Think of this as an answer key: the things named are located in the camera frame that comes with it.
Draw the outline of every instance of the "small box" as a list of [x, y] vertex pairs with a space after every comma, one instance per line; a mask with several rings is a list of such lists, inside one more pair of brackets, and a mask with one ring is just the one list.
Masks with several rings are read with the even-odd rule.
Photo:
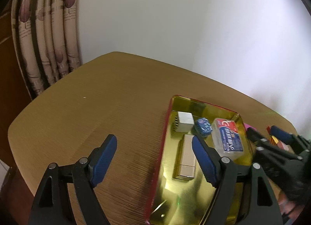
[[206, 118], [199, 118], [195, 121], [194, 127], [196, 131], [202, 136], [202, 137], [207, 137], [209, 136], [213, 128], [211, 124], [208, 122]]
[[175, 117], [175, 131], [189, 132], [194, 125], [193, 116], [188, 112], [177, 112]]
[[212, 128], [215, 149], [221, 157], [235, 160], [243, 155], [243, 145], [234, 121], [216, 118]]
[[192, 180], [195, 174], [195, 166], [197, 159], [192, 150], [193, 135], [184, 135], [181, 140], [180, 150], [178, 151], [177, 168], [175, 172], [176, 179]]
[[279, 140], [275, 136], [271, 136], [270, 138], [270, 144], [277, 145]]

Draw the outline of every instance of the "white cube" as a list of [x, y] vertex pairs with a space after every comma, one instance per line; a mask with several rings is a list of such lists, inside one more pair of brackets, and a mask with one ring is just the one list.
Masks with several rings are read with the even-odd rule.
[[177, 112], [175, 117], [175, 131], [189, 132], [194, 125], [193, 116], [188, 112]]

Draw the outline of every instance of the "white wall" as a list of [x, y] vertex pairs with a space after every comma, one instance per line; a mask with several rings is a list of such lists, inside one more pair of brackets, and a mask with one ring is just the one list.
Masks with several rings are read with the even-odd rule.
[[7, 171], [9, 169], [10, 167], [0, 160], [0, 190], [4, 183], [5, 176], [7, 175]]
[[301, 0], [80, 0], [78, 26], [84, 63], [121, 51], [180, 66], [311, 138], [311, 16]]

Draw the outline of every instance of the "pink object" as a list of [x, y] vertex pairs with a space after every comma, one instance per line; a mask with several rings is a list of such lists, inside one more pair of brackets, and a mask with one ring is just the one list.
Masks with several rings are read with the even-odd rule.
[[282, 141], [279, 140], [279, 142], [277, 143], [277, 146], [282, 149], [282, 150], [285, 150], [285, 151], [289, 151], [288, 147], [286, 144], [284, 144]]
[[252, 129], [257, 131], [257, 129], [255, 129], [254, 127], [248, 125], [247, 123], [244, 123], [244, 127], [245, 127], [245, 129], [252, 128]]

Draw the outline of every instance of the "beige box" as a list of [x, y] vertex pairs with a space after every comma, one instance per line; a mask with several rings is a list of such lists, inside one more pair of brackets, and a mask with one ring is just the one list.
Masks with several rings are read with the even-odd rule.
[[192, 180], [195, 174], [197, 159], [192, 150], [193, 135], [184, 135], [178, 152], [178, 163], [175, 173], [176, 179]]

